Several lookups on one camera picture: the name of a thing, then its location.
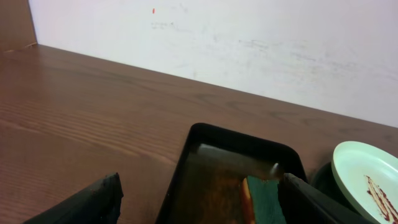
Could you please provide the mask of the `mint green plate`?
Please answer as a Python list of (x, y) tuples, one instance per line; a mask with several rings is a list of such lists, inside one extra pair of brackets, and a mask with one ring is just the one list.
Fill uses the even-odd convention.
[(373, 223), (397, 224), (397, 158), (375, 146), (346, 141), (335, 147), (331, 169), (352, 207)]

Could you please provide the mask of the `orange green sponge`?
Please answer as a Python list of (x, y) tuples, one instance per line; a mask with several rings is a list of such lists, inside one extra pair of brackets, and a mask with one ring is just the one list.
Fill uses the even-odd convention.
[(286, 224), (278, 198), (278, 180), (247, 176), (240, 186), (244, 222), (247, 224)]

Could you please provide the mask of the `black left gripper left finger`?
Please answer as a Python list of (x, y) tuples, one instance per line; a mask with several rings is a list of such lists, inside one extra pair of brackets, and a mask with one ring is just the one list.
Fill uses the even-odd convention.
[(123, 196), (120, 177), (115, 172), (25, 222), (117, 224)]

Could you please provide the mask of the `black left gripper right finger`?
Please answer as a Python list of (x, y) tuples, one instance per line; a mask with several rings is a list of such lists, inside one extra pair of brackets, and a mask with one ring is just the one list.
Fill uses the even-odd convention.
[(287, 223), (372, 223), (291, 173), (278, 184), (278, 200)]

